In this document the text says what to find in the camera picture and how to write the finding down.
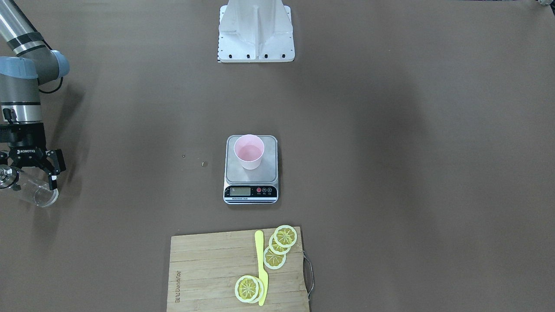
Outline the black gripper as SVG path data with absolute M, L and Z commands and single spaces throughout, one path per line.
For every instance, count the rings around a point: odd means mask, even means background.
M 1 152 L 1 164 L 16 168 L 36 167 L 48 175 L 50 190 L 57 190 L 57 176 L 67 169 L 60 149 L 47 149 L 43 123 L 1 124 L 1 143 L 8 145 L 8 152 Z

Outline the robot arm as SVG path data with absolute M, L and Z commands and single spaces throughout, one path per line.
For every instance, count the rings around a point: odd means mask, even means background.
M 57 190 L 57 176 L 66 170 L 63 152 L 48 149 L 40 106 L 40 86 L 62 82 L 69 73 L 67 58 L 53 50 L 13 0 L 0 3 L 1 37 L 14 56 L 2 56 L 1 164 L 39 168 L 48 176 L 50 190 Z

